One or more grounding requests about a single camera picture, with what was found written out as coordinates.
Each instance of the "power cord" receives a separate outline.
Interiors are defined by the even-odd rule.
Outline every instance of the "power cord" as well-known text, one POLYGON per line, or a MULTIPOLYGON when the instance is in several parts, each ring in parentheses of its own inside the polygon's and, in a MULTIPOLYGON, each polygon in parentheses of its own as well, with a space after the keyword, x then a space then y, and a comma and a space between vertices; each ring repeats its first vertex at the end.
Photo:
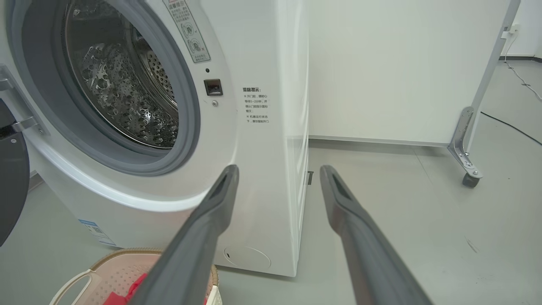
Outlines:
POLYGON ((531 139, 531 140, 537 142, 539 145, 542 145, 542 143, 540 143, 537 139, 535 139, 535 138, 531 137, 530 135, 524 133, 523 131, 517 129, 516 127, 514 127, 514 126, 512 126, 512 125, 510 125, 510 124, 508 124, 508 123, 506 123, 506 122, 504 122, 504 121, 501 121, 501 120, 499 120, 499 119, 497 119, 497 118, 495 118, 495 117, 492 117, 492 116, 488 115, 487 113, 484 113, 483 111, 481 111, 480 113, 483 114, 483 115, 485 115, 485 116, 487 116, 487 117, 490 117, 490 118, 492 118, 492 119, 494 119, 494 120, 497 120, 497 121, 501 122, 502 124, 508 125, 508 126, 512 127, 513 129, 516 129, 517 131, 521 132, 522 134, 524 134, 524 135, 525 135, 526 137, 528 137, 529 139, 531 139))
POLYGON ((514 40, 512 40, 512 42, 510 43, 510 45, 508 46, 508 49, 506 50, 506 53, 505 53, 505 64, 508 66, 508 69, 512 69, 512 71, 514 72, 515 76, 517 76, 519 79, 521 79, 521 81, 523 82, 522 85, 527 87, 529 90, 531 90, 532 92, 534 92, 534 94, 537 96, 537 99, 539 101, 542 101, 542 97, 540 97, 540 95, 538 94, 538 92, 536 92, 533 88, 531 88, 531 85, 529 85, 528 83, 525 82, 525 80, 523 78, 521 78, 521 76, 519 76, 518 72, 516 72, 516 70, 514 68, 512 68, 510 66, 510 64, 506 61, 506 56, 508 56, 508 51, 510 51, 510 48, 512 47, 512 45, 515 43, 516 39, 518 39, 518 36, 519 36, 519 33, 516 33, 515 34, 515 37, 514 37, 514 40))

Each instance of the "plastic basket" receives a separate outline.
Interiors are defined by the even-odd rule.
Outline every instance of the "plastic basket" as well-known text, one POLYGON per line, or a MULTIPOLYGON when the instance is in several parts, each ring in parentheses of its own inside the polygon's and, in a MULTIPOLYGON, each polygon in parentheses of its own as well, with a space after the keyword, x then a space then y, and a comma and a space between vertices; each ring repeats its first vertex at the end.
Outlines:
MULTIPOLYGON (((70 279, 53 297, 49 305, 57 305, 65 293, 77 282, 87 279, 83 290, 72 305, 103 305, 111 292, 126 295, 130 286, 144 273, 148 273, 160 255, 160 249, 136 248, 115 251, 102 258, 85 272, 70 279)), ((222 305, 218 292, 218 272, 211 266, 205 293, 207 305, 222 305)))

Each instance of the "white washing machine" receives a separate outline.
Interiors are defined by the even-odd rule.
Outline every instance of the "white washing machine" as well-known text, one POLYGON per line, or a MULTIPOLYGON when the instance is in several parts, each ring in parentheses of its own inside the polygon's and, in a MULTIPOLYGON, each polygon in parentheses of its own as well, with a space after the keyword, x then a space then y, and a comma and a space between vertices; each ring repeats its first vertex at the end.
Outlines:
POLYGON ((303 0, 0 3, 0 98, 14 119, 0 141, 22 130, 35 169, 89 234, 165 247, 236 164, 215 263, 295 276, 307 184, 303 0))

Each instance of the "washing machine opening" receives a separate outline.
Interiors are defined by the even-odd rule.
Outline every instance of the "washing machine opening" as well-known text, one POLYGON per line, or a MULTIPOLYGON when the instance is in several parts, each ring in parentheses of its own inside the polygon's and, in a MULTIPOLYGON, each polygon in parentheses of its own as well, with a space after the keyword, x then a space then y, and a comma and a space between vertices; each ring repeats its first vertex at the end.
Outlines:
POLYGON ((144 0, 12 1, 10 42, 23 83, 54 128, 123 173, 182 166, 199 138, 190 70, 144 0))
POLYGON ((175 95, 141 33, 103 0, 74 0, 64 19, 71 70, 96 112, 136 143, 172 148, 179 123, 175 95))

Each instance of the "white cable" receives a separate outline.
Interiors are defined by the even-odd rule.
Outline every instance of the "white cable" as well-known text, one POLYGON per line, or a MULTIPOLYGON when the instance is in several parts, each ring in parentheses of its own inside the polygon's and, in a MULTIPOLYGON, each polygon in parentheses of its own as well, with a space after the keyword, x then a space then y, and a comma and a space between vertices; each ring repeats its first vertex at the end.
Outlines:
POLYGON ((506 61, 506 56, 508 55, 508 51, 510 51, 510 48, 512 47, 512 45, 514 44, 515 40, 518 39, 518 36, 519 36, 519 33, 517 33, 515 35, 515 38, 514 40, 512 40, 512 42, 510 43, 510 45, 508 46, 508 49, 506 50, 506 53, 505 53, 505 64, 508 66, 509 69, 512 69, 512 71, 514 72, 515 76, 517 76, 519 79, 521 79, 521 81, 523 82, 523 86, 527 87, 529 90, 531 90, 532 92, 534 92, 534 94, 537 96, 538 100, 539 101, 542 101, 542 97, 540 97, 540 95, 538 94, 538 92, 536 92, 533 88, 531 88, 531 85, 529 85, 528 83, 525 82, 525 80, 523 78, 521 78, 521 76, 519 76, 518 72, 515 71, 514 68, 512 68, 510 66, 510 64, 506 61))

